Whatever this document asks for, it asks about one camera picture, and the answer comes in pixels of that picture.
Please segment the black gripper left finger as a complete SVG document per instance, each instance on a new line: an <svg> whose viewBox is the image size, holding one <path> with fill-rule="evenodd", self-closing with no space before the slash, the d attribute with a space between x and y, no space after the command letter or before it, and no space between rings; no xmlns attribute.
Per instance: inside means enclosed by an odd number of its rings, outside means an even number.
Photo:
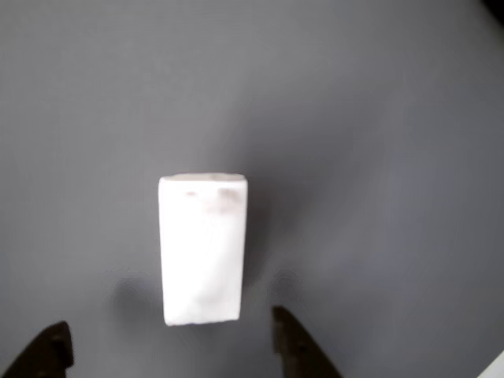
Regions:
<svg viewBox="0 0 504 378"><path fill-rule="evenodd" d="M44 328L2 374L5 378L66 377L74 366L69 324L59 321Z"/></svg>

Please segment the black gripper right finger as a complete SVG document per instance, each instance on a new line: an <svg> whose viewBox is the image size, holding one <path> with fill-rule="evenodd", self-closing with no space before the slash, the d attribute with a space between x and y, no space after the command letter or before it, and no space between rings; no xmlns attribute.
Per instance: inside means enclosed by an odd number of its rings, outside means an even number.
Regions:
<svg viewBox="0 0 504 378"><path fill-rule="evenodd" d="M343 377L300 321L283 306L272 307L272 344L283 377Z"/></svg>

